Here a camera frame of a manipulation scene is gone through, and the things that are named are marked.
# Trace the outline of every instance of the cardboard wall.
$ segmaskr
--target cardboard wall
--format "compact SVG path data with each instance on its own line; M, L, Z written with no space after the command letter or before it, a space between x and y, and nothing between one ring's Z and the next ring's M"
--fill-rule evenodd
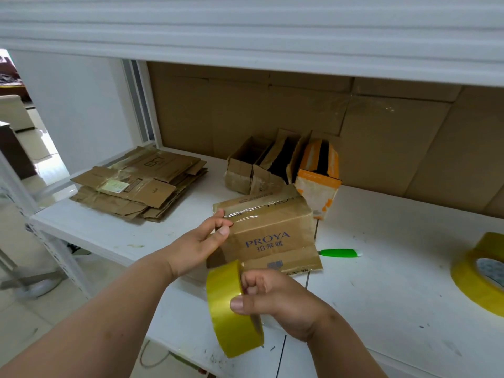
M504 217L504 89L148 63L163 144L227 158L277 128L341 137L343 183Z

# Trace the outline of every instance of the tiled floor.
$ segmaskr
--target tiled floor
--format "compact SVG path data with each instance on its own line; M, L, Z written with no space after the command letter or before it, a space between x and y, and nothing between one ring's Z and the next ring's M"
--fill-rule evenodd
M36 130L18 134L23 146L45 146L48 157L34 161L38 176L23 181L31 192L47 184L68 177L65 165L56 152L47 130L38 114L31 113ZM40 148L33 154L45 153ZM44 202L44 205L66 198L75 187L69 187ZM18 265L23 267L42 267L53 265L54 261L35 239L24 229L22 216L13 204L0 198L0 248ZM82 268L91 283L102 289L124 271L124 267L101 259ZM0 366L10 361L26 347L51 330L59 321L86 302L84 296L70 280L64 280L54 290L36 300L18 301L9 290L0 291ZM167 354L167 350L150 342L143 355L144 365L156 364ZM169 356L155 368L146 369L137 360L133 378L197 378L203 377L195 369Z

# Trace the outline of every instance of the orange box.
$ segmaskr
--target orange box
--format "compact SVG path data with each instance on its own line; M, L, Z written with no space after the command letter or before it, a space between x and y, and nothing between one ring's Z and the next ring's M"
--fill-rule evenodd
M341 185L336 151L339 140L334 135L312 132L294 182L315 219L324 220Z

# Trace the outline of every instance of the yellow tape roll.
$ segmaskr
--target yellow tape roll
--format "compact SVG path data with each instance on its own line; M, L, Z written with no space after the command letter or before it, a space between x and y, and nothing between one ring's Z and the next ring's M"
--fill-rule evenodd
M472 301L504 317L504 235L488 232L451 268L457 287Z
M210 316L219 345L228 358L236 357L264 343L261 318L231 311L233 297L243 294L242 269L238 260L216 268L207 277Z

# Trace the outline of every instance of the white wall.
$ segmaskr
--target white wall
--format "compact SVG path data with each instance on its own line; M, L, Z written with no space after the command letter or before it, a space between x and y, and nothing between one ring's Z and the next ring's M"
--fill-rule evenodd
M9 54L71 174L141 144L120 59Z

